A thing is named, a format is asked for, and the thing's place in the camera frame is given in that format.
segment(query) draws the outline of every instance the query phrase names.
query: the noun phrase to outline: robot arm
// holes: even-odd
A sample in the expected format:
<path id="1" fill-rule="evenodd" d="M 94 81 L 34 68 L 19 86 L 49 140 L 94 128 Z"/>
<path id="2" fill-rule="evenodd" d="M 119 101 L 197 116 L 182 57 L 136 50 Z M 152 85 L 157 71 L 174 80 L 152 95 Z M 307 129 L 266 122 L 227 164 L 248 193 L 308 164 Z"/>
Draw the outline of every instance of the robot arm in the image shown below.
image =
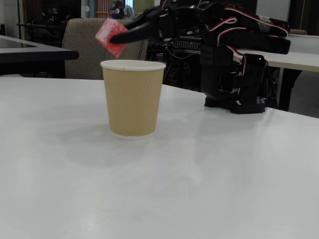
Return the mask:
<path id="1" fill-rule="evenodd" d="M 159 6 L 144 11 L 125 25 L 126 33 L 114 36 L 112 43 L 130 43 L 152 39 L 169 42 L 179 38 L 179 32 L 189 27 L 202 29 L 202 40 L 210 45 L 225 45 L 230 49 L 245 48 L 287 54 L 290 41 L 287 22 L 248 14 L 234 5 L 204 2 L 179 7 Z"/>
<path id="2" fill-rule="evenodd" d="M 251 15 L 229 3 L 203 2 L 176 9 L 157 6 L 125 27 L 128 31 L 112 37 L 112 43 L 145 39 L 171 43 L 180 38 L 180 32 L 200 29 L 205 106 L 227 108 L 236 114 L 265 111 L 266 100 L 258 94 L 267 65 L 262 55 L 242 55 L 236 49 L 287 54 L 290 48 L 287 22 Z M 242 56 L 240 64 L 233 61 L 234 53 Z"/>

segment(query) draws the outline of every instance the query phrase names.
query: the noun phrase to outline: cup rim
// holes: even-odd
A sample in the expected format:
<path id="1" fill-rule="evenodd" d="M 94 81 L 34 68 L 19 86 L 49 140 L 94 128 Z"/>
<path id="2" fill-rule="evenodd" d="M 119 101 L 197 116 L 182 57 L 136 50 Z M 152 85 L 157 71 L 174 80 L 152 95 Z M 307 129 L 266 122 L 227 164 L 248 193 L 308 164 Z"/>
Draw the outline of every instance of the cup rim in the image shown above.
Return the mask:
<path id="1" fill-rule="evenodd" d="M 141 60 L 107 60 L 102 61 L 101 66 L 106 69 L 119 71 L 157 71 L 166 67 L 166 64 L 156 61 Z"/>

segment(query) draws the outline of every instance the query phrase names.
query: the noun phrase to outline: person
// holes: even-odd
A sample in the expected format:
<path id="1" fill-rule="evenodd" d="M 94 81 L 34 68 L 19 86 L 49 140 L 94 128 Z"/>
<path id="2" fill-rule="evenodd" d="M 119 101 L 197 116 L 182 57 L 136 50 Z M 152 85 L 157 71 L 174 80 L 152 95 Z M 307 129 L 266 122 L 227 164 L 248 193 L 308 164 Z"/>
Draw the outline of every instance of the person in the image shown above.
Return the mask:
<path id="1" fill-rule="evenodd" d="M 123 19 L 123 3 L 119 0 L 116 1 L 115 6 L 109 10 L 109 14 L 111 15 L 112 19 Z"/>

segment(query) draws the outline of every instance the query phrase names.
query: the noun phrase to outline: electronic equipment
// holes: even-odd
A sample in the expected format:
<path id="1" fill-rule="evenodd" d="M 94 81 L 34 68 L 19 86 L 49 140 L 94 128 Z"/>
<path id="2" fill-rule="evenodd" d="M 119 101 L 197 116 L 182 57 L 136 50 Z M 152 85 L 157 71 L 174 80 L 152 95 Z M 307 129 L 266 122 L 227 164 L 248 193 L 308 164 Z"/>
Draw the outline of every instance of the electronic equipment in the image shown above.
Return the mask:
<path id="1" fill-rule="evenodd" d="M 242 55 L 236 49 L 252 49 L 287 54 L 289 24 L 284 21 L 246 13 L 231 1 L 200 2 L 172 8 L 149 8 L 125 27 L 129 30 L 111 38 L 112 43 L 130 43 L 144 39 L 171 43 L 183 38 L 180 32 L 198 27 L 201 91 L 205 106 L 230 109 L 236 114 L 262 113 L 265 99 L 258 97 L 268 63 L 261 55 Z M 233 55 L 242 56 L 240 63 Z"/>
<path id="2" fill-rule="evenodd" d="M 64 24 L 70 19 L 81 18 L 81 0 L 46 0 L 43 16 L 48 20 L 52 19 L 55 24 Z"/>

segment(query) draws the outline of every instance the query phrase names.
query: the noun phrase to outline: floor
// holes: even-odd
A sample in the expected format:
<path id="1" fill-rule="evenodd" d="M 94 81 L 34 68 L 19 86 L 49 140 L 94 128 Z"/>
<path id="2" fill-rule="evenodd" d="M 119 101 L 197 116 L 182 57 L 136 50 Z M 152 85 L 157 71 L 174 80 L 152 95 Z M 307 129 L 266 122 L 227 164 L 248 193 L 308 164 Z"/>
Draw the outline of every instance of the floor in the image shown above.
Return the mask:
<path id="1" fill-rule="evenodd" d="M 319 118 L 319 73 L 300 74 L 292 90 L 289 112 Z"/>

